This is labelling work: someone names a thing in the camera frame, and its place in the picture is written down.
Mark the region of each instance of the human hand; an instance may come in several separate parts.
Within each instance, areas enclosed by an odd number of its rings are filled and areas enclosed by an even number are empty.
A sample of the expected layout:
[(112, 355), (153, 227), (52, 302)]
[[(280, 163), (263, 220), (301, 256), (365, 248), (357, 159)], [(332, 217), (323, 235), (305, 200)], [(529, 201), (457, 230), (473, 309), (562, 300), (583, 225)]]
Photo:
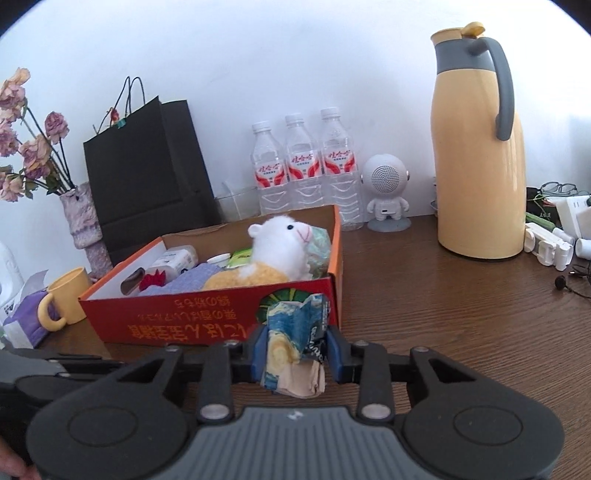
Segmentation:
[(37, 468), (27, 467), (23, 459), (12, 451), (2, 437), (0, 437), (0, 473), (15, 476), (19, 480), (41, 480)]

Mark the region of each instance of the gray handle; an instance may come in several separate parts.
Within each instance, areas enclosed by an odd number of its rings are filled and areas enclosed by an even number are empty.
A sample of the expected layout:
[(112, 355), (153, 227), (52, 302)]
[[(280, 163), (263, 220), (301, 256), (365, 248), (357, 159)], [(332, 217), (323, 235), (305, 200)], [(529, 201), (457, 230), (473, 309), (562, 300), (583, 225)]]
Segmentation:
[(489, 51), (496, 70), (496, 81), (499, 85), (499, 114), (496, 116), (496, 137), (503, 142), (509, 140), (515, 118), (515, 96), (513, 79), (505, 52), (501, 45), (492, 38), (482, 37), (470, 43), (468, 52), (478, 56)]

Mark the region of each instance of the plush alpaca toy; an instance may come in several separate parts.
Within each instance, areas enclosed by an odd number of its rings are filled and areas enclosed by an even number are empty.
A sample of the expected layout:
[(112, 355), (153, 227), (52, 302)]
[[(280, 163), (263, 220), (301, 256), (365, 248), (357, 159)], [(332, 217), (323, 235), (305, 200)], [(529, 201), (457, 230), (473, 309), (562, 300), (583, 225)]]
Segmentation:
[(206, 281), (203, 290), (252, 287), (296, 280), (310, 280), (307, 246), (312, 227), (281, 215), (262, 225), (248, 228), (252, 238), (251, 262), (243, 267), (216, 273)]

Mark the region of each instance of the plush toy head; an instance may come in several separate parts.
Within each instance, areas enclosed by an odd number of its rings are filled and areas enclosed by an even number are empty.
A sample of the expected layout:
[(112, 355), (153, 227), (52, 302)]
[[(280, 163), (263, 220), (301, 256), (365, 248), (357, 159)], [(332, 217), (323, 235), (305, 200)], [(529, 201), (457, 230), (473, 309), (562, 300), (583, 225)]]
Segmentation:
[(307, 247), (312, 240), (310, 225), (281, 215), (262, 225), (251, 225), (248, 234), (252, 238), (252, 262), (274, 267), (291, 281), (307, 279)]

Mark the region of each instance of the yellow thermos jug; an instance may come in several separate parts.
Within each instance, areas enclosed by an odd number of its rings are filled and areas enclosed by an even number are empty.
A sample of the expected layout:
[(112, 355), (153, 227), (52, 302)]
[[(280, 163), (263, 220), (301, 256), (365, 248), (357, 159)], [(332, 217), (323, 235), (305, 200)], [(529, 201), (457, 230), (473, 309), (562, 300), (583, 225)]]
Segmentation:
[(483, 32), (473, 22), (431, 37), (437, 57), (431, 133), (439, 243), (498, 260), (523, 249), (525, 152), (509, 64)]

